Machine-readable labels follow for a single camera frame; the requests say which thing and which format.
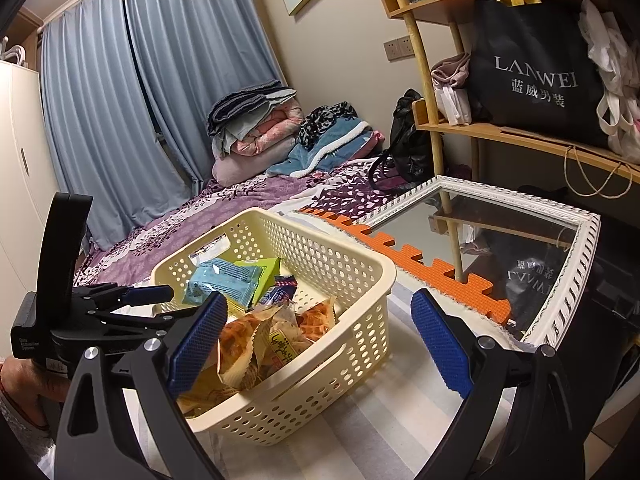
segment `gray sleeve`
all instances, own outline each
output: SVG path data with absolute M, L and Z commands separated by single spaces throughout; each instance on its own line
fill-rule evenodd
M 46 455 L 47 451 L 53 446 L 53 441 L 49 436 L 49 431 L 36 428 L 28 421 L 24 420 L 11 403 L 7 400 L 2 392 L 0 392 L 0 412 L 9 424 L 22 447 L 31 457 L 38 461 Z

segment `cabinet door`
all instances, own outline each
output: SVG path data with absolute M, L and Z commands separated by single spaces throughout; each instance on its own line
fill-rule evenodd
M 53 195 L 58 191 L 44 131 L 38 73 L 23 67 L 12 70 L 12 117 L 22 177 L 43 225 L 47 224 Z
M 0 61 L 0 243 L 18 278 L 35 290 L 44 224 L 31 200 L 14 137 L 12 73 Z
M 0 356 L 12 354 L 10 332 L 15 314 L 22 303 L 27 289 L 18 278 L 9 258 L 0 244 L 0 280 L 2 283 L 2 301 L 0 301 Z

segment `bolt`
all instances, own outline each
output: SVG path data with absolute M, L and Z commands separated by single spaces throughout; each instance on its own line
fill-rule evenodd
M 89 346 L 89 348 L 87 348 L 87 349 L 84 351 L 84 357 L 86 357 L 87 359 L 93 359 L 93 358 L 95 358 L 99 353 L 100 353 L 100 351 L 98 350 L 98 347 L 95 347 L 95 346 Z
M 160 348 L 160 340 L 153 338 L 153 339 L 147 339 L 145 341 L 145 350 L 147 350 L 148 352 L 153 352 L 154 350 L 158 350 Z
M 478 338 L 478 344 L 480 345 L 480 348 L 483 348 L 485 350 L 492 350 L 493 348 L 495 348 L 494 339 L 487 335 L 480 336 Z
M 556 355 L 556 349 L 549 345 L 542 345 L 540 351 L 544 357 L 553 357 Z

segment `white mirror frame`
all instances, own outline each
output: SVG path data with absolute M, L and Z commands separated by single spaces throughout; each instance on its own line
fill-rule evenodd
M 463 193 L 499 205 L 544 215 L 575 227 L 575 238 L 551 292 L 522 341 L 539 346 L 560 346 L 580 304 L 600 235 L 600 215 L 501 187 L 448 176 L 436 176 L 410 192 L 360 218 L 357 224 L 379 227 L 394 216 L 438 191 Z

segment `cream perforated basket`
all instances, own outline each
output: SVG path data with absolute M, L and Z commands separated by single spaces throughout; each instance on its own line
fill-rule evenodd
M 386 296 L 396 280 L 396 266 L 355 241 L 331 238 L 252 208 L 156 266 L 152 283 L 175 291 L 163 311 L 190 306 L 181 303 L 195 270 L 189 255 L 222 235 L 230 247 L 220 257 L 230 262 L 279 256 L 298 280 L 297 303 L 315 305 L 337 297 L 338 323 L 318 342 L 255 388 L 188 420 L 194 432 L 215 430 L 270 446 L 308 423 L 382 361 L 388 351 Z

